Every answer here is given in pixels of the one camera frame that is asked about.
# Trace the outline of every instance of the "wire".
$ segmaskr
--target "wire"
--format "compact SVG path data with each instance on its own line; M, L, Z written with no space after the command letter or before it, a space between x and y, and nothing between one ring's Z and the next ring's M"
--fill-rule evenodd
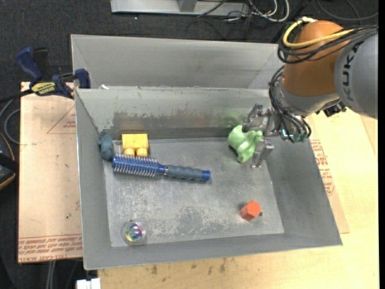
M13 143L15 143L15 144L17 144L17 145L19 145L20 143L19 143L16 139L14 139L14 138L9 134L9 132L8 132L8 122L9 122L9 120L10 120L15 114L17 114L17 113L19 113L19 112L20 112L20 109L16 109L16 110L12 111L12 112L9 114L9 116L6 118L5 122L4 122L4 132L5 132L5 136L7 136L7 138L8 138L10 141L12 141Z
M46 289L49 289L50 283L51 283L51 272L53 268L53 261L49 262L49 267L48 267L48 275L47 275L47 282L46 282Z
M319 43L319 42L322 42L322 41L327 41L327 40L331 40L331 39L335 39L335 38L338 38L338 37L342 37L342 36L345 36L347 35L349 32L351 32L352 30L343 30L343 31L340 31L340 32L336 32L336 33L333 33L333 34L329 34L328 36L324 36L324 37L319 37L317 39L313 39L313 40L309 40L309 41L305 41L305 42L301 42L301 43L291 43L288 41L288 36L290 35L290 33L297 27L299 26L301 23L309 23L309 22L314 22L316 21L315 19L312 19L312 18L309 18L309 17L305 17L305 18L302 18L298 21L296 21L295 23L293 23L286 31L285 33L283 34L283 37L282 37L282 41L283 41L283 44L286 46L286 47L289 47L289 48L292 48L292 49L299 49L299 48L304 48L304 47L308 47L308 46L311 46L311 45L314 45L316 43Z
M211 10L208 10L207 12L204 12L203 14L200 14L197 16L197 18L200 18L200 17L203 17L203 16L206 16L208 14L211 14L212 12L214 12L216 9L220 8L225 2L227 2L228 0L223 0L221 1L217 6L215 6L214 8L212 8Z
M288 139L291 142L295 143L297 141L302 141L304 138L309 138L312 133L312 130L309 124L303 118L300 120L299 118L291 114L287 109L283 108L274 96L274 89L283 74L284 67L285 66L280 67L280 69L275 72L269 82L269 98L271 100L271 105L273 106L274 111L277 113L280 121L279 125L276 125L276 129L281 129L281 133L284 129L285 132L289 134ZM292 132L289 131L286 121L290 122L297 129L297 135L299 137L295 138L292 135Z
M250 7L251 9L253 10L251 12L252 15L255 15L255 16L259 16L259 17L262 17L262 18L265 18L267 19L268 21L270 22L284 22L286 21L286 19L289 17L290 15L290 5L289 5L289 1L288 0L283 0L284 1L284 8L286 10L286 14L282 17L282 18L279 18L279 19L273 19L271 18L271 16L273 16L276 12L277 12L277 9L278 9L278 3L277 3L277 0L273 0L274 2L274 10L273 11L269 11L269 12L266 12L266 13L263 13L261 12L257 6L251 1L251 0L247 0L248 3L250 4Z
M352 26L347 29L341 29L333 34L318 39L310 40L308 42L291 43L289 38L294 29L302 26L304 23L314 22L313 19L304 17L294 23L292 23L284 35L280 38L278 44L278 56L284 63L300 63L304 61L316 61L322 59L340 49L362 40L367 39L369 36L378 33L378 25L365 25L365 26ZM320 42L327 43L318 46L317 48L309 48Z
M74 274L74 272L75 272L75 270L76 270L76 267L77 267L77 265L78 265L79 262L80 262L80 261L75 261L75 264L73 265L73 267L72 267L72 269L71 269L70 275L69 275L69 277L68 277L67 284L66 284L66 286L64 287L64 289L69 289L70 284L71 284L71 281L72 281L72 276L73 276L73 274Z
M7 110L7 108L12 104L12 102L14 101L14 99L8 101L8 103L6 103L4 105L4 107L2 108L2 110L0 111L0 118L1 116L5 113L5 111Z
M359 16L358 16L357 10L354 8L354 6L352 5L352 3L350 3L349 0L346 0L346 1L349 3L349 5L353 8L353 11L354 11L355 14L357 15L357 18L345 18L345 17L340 17L340 16L334 15L334 14L330 13L329 11L327 11L327 10L321 5L321 3L320 3L319 0L316 0L316 1L317 1L317 4L318 4L319 8L320 8L323 12L325 12L325 13L328 14L329 16L331 16L331 17L333 17L333 18L335 18L335 19L339 19L339 20L345 20L345 21L366 20L366 19L370 19L370 18L373 18L373 17L375 17L375 16L378 15L378 11L377 11L377 12L375 12L374 14L371 14L371 15L369 15L369 16L359 17Z

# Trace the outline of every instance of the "cardboard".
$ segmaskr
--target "cardboard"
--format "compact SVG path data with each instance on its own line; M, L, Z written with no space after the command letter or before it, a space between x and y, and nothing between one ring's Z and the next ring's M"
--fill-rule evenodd
M19 263L82 257L75 103L20 104Z

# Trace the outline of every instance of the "yellow block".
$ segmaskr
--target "yellow block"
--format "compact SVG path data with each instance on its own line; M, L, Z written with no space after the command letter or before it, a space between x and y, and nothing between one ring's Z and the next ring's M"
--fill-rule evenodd
M149 138L147 134L123 134L123 153L146 157L149 149Z

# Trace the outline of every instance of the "black cable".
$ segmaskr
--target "black cable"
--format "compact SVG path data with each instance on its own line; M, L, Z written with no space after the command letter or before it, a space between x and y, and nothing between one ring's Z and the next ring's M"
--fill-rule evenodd
M378 15L378 11L377 11L377 12L375 12L374 14L371 14L371 15L369 15L369 16L359 17L357 10L354 8L354 6L352 5L352 3L350 3L349 0L347 0L348 3L349 3L349 5L352 6L353 11L354 11L355 14L357 15L357 18L345 18L345 17L340 17L340 16L334 15L334 14L330 13L329 11L327 11L327 10L321 5L321 3L320 3L319 0L316 0L316 1L317 1L317 4L318 4L319 8L320 8L323 12L325 12L325 13L328 14L329 16L331 16L331 17L333 17L333 18L335 18L335 19L339 19L339 20L344 20L344 21L366 20L366 19L370 19L370 18L373 18L373 17L375 17L375 16Z
M224 3L226 3L228 0L223 0L221 1L218 5L216 5L214 8L212 8L211 10L208 10L207 12L204 12L203 14L200 14L197 16L197 18L200 18L200 17L203 17L203 16L206 16L208 14L211 14L212 12L214 12L216 9L220 8Z
M322 56L318 57L317 59L311 60L311 61L316 61L316 60L319 60L321 58L326 57L327 55L332 54L333 52L340 50L343 47L346 47L346 46L352 44L353 42L357 43L360 40L367 39L369 36L376 34L378 32L378 26L368 25L368 26L361 26L361 27L357 27L357 28L352 27L352 28L342 29L341 31L347 31L347 30L352 30L352 31L348 32L347 34L345 34L342 37L339 37L338 39L329 41L326 44L323 44L322 46L320 46L318 48L311 49L308 51L304 51L304 49L311 47L313 45L303 47L300 49L287 48L283 44L283 36L282 36L279 40L279 49L278 49L279 59L284 63L300 63L300 62L304 62L307 60L311 60L311 58L314 57L317 53L322 52L325 49L335 47L341 43L345 43L341 47L339 47L339 48L337 48L337 49L335 49L335 50L333 50L333 51L331 51L325 55L322 55ZM295 57L296 60L289 60L288 59L289 56Z
M66 286L64 287L64 289L69 289L70 284L71 284L71 281L72 281L72 276L73 276L73 274L74 274L74 272L75 272L75 270L76 270L76 267L78 266L78 263L79 263L79 262L80 262L80 261L75 261L75 264L73 265L73 267L72 267L72 269L71 269L70 275L68 276L67 284L66 284Z
M8 131L8 122L9 122L9 120L10 120L15 114L17 114L17 113L19 113L19 112L20 112L20 109L16 109L16 110L12 111L12 112L8 115L8 117L6 118L6 120L5 120L5 122L4 122L4 132L5 132L5 136L7 136L7 138L8 138L10 141L12 141L13 143L15 143L15 144L17 144L17 145L19 145L20 143L19 143L16 139L14 139L14 138L9 134L9 131Z

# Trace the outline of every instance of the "metal stand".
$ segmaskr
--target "metal stand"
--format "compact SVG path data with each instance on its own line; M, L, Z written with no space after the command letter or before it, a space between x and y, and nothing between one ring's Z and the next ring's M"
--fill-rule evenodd
M112 0L112 13L152 13L152 14L181 14L200 15L215 8L219 1L199 0ZM230 12L246 12L243 3L226 2L211 16L227 16Z

